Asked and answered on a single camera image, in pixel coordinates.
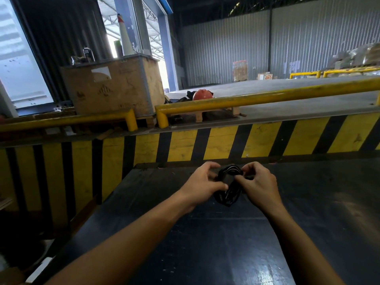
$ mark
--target yellow safety barrier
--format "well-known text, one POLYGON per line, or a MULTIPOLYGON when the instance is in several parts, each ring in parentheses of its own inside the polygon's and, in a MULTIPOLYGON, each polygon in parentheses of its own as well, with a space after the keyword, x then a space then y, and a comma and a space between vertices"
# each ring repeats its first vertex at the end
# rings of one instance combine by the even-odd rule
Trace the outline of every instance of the yellow safety barrier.
POLYGON ((309 76, 309 75, 316 75, 317 78, 320 78, 321 77, 321 71, 290 73, 289 79, 293 79, 293 76, 309 76))
POLYGON ((157 105, 155 107, 159 127, 166 128, 169 126, 169 121, 167 117, 167 115, 169 114, 181 114, 203 110, 214 110, 264 103, 293 101, 378 90, 380 90, 380 78, 371 78, 360 81, 350 81, 334 84, 309 86, 303 88, 293 88, 258 94, 220 97, 206 100, 164 104, 157 105))
POLYGON ((94 114, 94 115, 75 115, 67 117, 58 117, 51 119, 43 120, 33 120, 13 124, 0 125, 0 133, 3 132, 12 132, 12 131, 23 131, 23 130, 32 130, 39 128, 51 128, 59 126, 69 126, 75 124, 86 124, 86 123, 95 123, 103 121, 114 121, 125 119, 128 126, 128 131, 137 130, 137 122, 135 117, 135 112, 133 109, 123 112, 111 112, 103 114, 94 114))
POLYGON ((323 72, 323 77, 327 78, 329 74, 334 73, 363 73, 370 71, 379 71, 380 67, 363 67, 363 68, 352 68, 352 69, 338 69, 338 70, 326 70, 323 72))

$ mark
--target hand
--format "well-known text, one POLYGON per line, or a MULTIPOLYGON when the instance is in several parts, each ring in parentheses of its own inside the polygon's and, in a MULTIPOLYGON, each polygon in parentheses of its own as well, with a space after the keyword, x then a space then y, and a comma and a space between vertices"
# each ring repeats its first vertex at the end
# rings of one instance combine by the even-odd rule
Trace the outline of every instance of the hand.
POLYGON ((247 180, 241 175, 235 176, 247 193, 250 201, 256 205, 264 214, 274 211, 285 210, 280 194, 278 193, 276 177, 259 162, 246 164, 243 168, 244 175, 254 175, 253 180, 247 180))
POLYGON ((219 167, 220 165, 216 162, 208 161, 204 163, 195 170, 182 188, 176 192, 178 196, 188 202, 188 212, 192 211, 196 205, 207 201, 214 192, 228 189, 227 184, 213 181, 217 174, 210 171, 210 169, 219 167))

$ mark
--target corrugated metal wall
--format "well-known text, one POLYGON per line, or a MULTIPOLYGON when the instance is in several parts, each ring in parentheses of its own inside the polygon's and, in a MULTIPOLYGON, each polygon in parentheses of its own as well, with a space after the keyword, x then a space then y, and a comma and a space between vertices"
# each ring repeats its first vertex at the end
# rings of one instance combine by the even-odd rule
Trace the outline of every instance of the corrugated metal wall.
POLYGON ((189 86, 233 81, 234 61, 248 61, 249 79, 268 67, 269 11, 184 27, 189 86))
POLYGON ((271 71, 288 78, 290 71, 323 69, 339 51, 380 41, 380 2, 307 2, 274 9, 272 22, 271 71))
POLYGON ((88 46, 96 60, 112 57, 97 0, 12 0, 55 101, 69 100, 60 67, 88 46))
MULTIPOLYGON (((311 1, 274 9, 272 20, 271 71, 279 79, 290 70, 322 69, 339 51, 380 41, 379 0, 311 1)), ((245 59, 249 79, 256 79, 267 70, 268 31, 269 11, 184 27, 189 86, 231 83, 232 62, 245 59)))

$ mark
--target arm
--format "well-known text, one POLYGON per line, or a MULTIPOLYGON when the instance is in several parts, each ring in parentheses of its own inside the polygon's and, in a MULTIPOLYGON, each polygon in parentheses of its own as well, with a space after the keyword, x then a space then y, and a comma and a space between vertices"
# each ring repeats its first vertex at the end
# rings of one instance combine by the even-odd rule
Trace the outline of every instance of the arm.
POLYGON ((313 241, 297 225, 282 204, 276 177, 258 162, 245 165, 245 175, 235 176, 250 201, 268 218, 280 242, 285 259, 296 284, 341 284, 344 282, 331 268, 313 241))
POLYGON ((48 285, 113 285, 128 280, 165 237, 174 223, 196 205, 228 186, 209 181, 218 168, 206 162, 197 168, 183 187, 130 225, 82 255, 51 278, 48 285))

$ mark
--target orange hard hat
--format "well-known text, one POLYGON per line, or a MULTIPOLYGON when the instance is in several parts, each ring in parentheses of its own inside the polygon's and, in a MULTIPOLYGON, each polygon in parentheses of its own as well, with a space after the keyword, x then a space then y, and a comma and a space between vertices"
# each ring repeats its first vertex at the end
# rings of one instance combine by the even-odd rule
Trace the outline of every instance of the orange hard hat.
POLYGON ((209 90, 199 89, 197 92, 195 92, 193 96, 193 101, 202 100, 202 99, 211 99, 211 98, 212 98, 212 94, 209 90))

